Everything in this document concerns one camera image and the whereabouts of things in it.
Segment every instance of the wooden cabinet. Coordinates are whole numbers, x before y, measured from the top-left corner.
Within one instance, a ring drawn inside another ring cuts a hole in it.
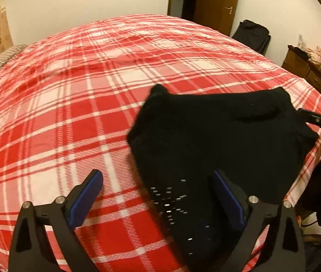
[[[300,57],[293,46],[289,46],[282,68],[306,79],[321,94],[321,71],[313,63]]]

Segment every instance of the wooden door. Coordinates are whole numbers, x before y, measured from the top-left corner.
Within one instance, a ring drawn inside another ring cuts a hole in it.
[[[194,22],[230,35],[237,0],[196,0]]]

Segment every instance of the black bag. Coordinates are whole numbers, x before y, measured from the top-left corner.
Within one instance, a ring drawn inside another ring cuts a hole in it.
[[[271,40],[269,30],[266,27],[249,20],[240,22],[232,38],[262,55],[265,55]]]

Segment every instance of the plaid blanket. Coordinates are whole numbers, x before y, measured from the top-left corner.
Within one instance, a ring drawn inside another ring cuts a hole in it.
[[[8,268],[23,202],[66,196],[92,169],[103,172],[104,187],[75,233],[99,270],[186,271],[125,140],[155,83],[171,93],[193,94],[282,86],[295,108],[321,113],[321,95],[304,79],[227,36],[178,18],[131,15],[42,40],[0,70],[1,271]],[[321,129],[310,127],[319,139],[286,195],[293,205],[321,159]],[[47,231],[60,267],[68,271],[52,229]]]

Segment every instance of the doorway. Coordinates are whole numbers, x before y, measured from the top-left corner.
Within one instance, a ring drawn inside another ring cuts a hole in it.
[[[238,0],[170,0],[168,14],[230,35]]]

